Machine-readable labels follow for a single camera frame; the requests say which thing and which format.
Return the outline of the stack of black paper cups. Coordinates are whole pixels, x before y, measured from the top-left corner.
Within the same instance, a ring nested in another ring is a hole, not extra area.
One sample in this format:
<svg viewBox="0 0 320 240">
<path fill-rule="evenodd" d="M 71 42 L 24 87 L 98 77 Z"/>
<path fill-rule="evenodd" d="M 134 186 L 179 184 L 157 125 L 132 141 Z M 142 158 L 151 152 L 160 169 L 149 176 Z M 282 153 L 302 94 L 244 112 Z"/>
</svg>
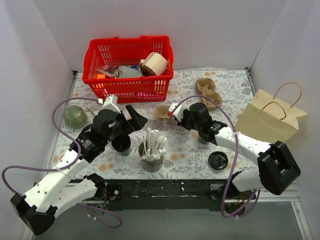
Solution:
<svg viewBox="0 0 320 240">
<path fill-rule="evenodd" d="M 131 152 L 131 139 L 128 135 L 116 137 L 112 140 L 111 145 L 121 156 L 128 156 Z"/>
</svg>

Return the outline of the single cardboard cup carrier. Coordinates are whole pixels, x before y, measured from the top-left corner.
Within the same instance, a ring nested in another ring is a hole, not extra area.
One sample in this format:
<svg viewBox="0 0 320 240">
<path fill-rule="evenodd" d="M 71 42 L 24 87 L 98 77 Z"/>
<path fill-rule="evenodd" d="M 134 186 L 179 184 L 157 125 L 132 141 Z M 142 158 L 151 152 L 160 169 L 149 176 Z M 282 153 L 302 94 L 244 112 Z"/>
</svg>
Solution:
<svg viewBox="0 0 320 240">
<path fill-rule="evenodd" d="M 159 105 L 154 110 L 154 115 L 156 118 L 160 119 L 161 121 L 168 121 L 169 119 L 173 119 L 173 116 L 169 116 L 169 105 Z"/>
</svg>

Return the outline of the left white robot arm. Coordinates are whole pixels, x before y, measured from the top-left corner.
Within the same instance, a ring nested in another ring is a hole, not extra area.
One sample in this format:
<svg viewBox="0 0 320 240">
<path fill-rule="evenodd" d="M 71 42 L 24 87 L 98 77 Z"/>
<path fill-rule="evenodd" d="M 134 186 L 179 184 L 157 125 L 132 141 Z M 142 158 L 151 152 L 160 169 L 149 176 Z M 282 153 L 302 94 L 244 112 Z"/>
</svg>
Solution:
<svg viewBox="0 0 320 240">
<path fill-rule="evenodd" d="M 105 198 L 107 182 L 96 173 L 85 176 L 73 187 L 67 184 L 103 153 L 107 144 L 126 140 L 146 125 L 148 119 L 130 104 L 126 109 L 130 119 L 115 108 L 100 110 L 42 180 L 24 194 L 16 193 L 10 199 L 15 212 L 34 235 L 45 233 L 60 214 L 83 200 Z"/>
</svg>

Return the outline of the red plastic shopping basket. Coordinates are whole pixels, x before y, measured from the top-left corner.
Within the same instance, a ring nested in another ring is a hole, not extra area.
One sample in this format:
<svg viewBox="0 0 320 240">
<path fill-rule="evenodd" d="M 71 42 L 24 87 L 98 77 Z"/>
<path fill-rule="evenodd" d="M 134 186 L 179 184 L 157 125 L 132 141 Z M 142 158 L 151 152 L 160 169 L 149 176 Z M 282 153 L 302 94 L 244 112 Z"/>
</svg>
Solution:
<svg viewBox="0 0 320 240">
<path fill-rule="evenodd" d="M 98 98 L 116 95 L 119 103 L 163 102 L 174 75 L 173 63 L 166 35 L 93 39 L 82 79 Z"/>
</svg>

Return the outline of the kraft paper bag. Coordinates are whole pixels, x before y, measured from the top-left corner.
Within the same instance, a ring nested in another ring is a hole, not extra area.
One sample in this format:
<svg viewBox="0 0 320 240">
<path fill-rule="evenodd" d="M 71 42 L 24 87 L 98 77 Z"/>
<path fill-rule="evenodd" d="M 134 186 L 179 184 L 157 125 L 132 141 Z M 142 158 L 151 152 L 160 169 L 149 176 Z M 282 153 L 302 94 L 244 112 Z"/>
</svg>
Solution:
<svg viewBox="0 0 320 240">
<path fill-rule="evenodd" d="M 308 115 L 296 107 L 303 89 L 298 82 L 294 84 L 299 86 L 300 93 L 293 103 L 285 102 L 276 93 L 258 89 L 237 120 L 236 130 L 253 139 L 272 144 L 289 140 L 298 132 L 299 122 Z"/>
</svg>

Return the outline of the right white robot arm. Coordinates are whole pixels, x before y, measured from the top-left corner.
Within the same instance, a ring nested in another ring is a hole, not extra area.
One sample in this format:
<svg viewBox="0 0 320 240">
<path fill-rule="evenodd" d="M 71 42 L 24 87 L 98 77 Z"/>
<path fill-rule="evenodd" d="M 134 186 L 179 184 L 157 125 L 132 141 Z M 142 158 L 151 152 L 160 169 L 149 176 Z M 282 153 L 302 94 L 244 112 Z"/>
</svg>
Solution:
<svg viewBox="0 0 320 240">
<path fill-rule="evenodd" d="M 238 152 L 257 164 L 256 170 L 242 171 L 231 177 L 226 192 L 232 199 L 239 198 L 246 191 L 258 189 L 281 195 L 301 175 L 285 143 L 269 143 L 235 133 L 225 123 L 213 120 L 203 103 L 194 103 L 189 108 L 179 106 L 172 114 L 179 126 L 196 130 L 204 141 Z"/>
</svg>

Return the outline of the black cup lid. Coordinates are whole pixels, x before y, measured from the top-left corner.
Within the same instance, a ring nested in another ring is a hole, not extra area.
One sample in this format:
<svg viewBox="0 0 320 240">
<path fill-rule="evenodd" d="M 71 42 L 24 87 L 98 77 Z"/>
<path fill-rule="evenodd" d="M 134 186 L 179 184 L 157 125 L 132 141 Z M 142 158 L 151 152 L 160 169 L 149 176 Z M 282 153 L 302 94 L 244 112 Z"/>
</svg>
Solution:
<svg viewBox="0 0 320 240">
<path fill-rule="evenodd" d="M 229 163 L 227 155 L 222 151 L 214 151 L 208 157 L 208 164 L 214 170 L 223 170 Z"/>
</svg>

